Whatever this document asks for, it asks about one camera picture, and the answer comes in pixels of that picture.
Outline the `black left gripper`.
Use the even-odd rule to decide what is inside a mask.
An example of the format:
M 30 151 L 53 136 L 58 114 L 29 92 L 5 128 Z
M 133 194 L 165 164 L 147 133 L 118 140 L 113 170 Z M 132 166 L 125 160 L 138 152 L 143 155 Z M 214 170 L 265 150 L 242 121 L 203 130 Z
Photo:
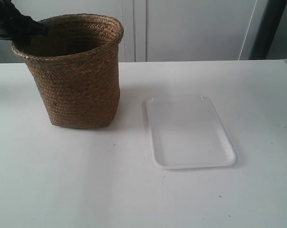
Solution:
M 0 39 L 28 46 L 34 35 L 48 35 L 48 27 L 21 14 L 10 0 L 0 0 Z

